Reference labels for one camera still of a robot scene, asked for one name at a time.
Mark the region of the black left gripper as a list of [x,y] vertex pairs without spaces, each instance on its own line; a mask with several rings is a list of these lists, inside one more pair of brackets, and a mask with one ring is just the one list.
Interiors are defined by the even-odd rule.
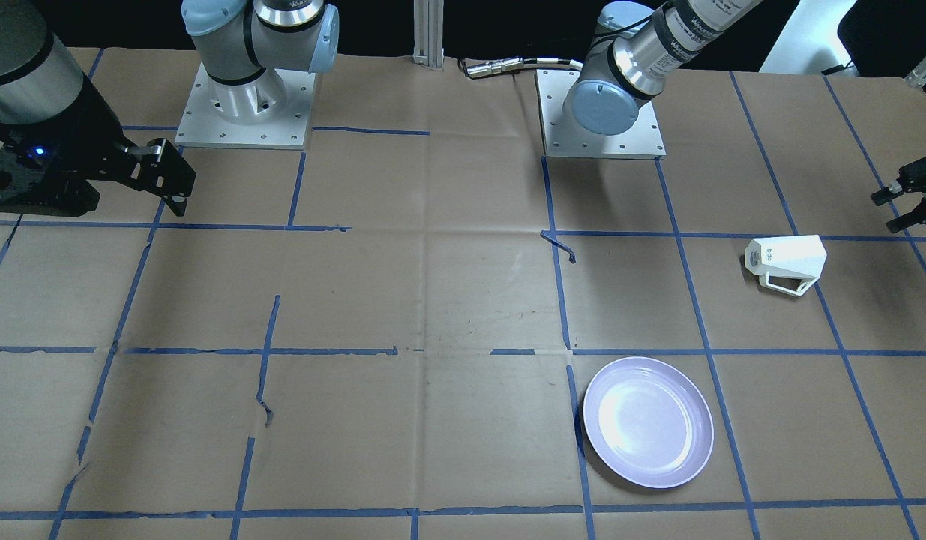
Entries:
[[[876,206],[889,204],[904,194],[926,195],[926,156],[898,168],[898,178],[884,188],[871,194]],[[922,199],[912,211],[886,223],[890,233],[898,233],[916,224],[926,226],[926,199]]]

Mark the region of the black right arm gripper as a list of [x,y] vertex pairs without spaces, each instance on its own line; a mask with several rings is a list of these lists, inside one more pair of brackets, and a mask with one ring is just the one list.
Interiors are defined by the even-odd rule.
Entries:
[[72,105],[30,125],[0,122],[0,212],[78,218],[96,211],[91,181],[119,182],[185,216],[196,172],[165,138],[136,145],[88,78]]

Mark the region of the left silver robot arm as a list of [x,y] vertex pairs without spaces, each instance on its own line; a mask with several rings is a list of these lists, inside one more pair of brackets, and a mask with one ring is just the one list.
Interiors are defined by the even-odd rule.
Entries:
[[623,7],[607,4],[563,110],[586,132],[628,132],[641,107],[664,91],[666,78],[750,13],[757,1],[666,1],[633,28],[610,21]]

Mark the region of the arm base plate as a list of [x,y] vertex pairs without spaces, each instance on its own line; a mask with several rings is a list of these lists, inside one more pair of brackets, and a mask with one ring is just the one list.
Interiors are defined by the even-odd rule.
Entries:
[[304,151],[316,82],[315,73],[268,69],[253,82],[223,85],[199,66],[175,144]]
[[662,160],[664,137],[651,103],[575,70],[538,70],[544,154],[558,158]]

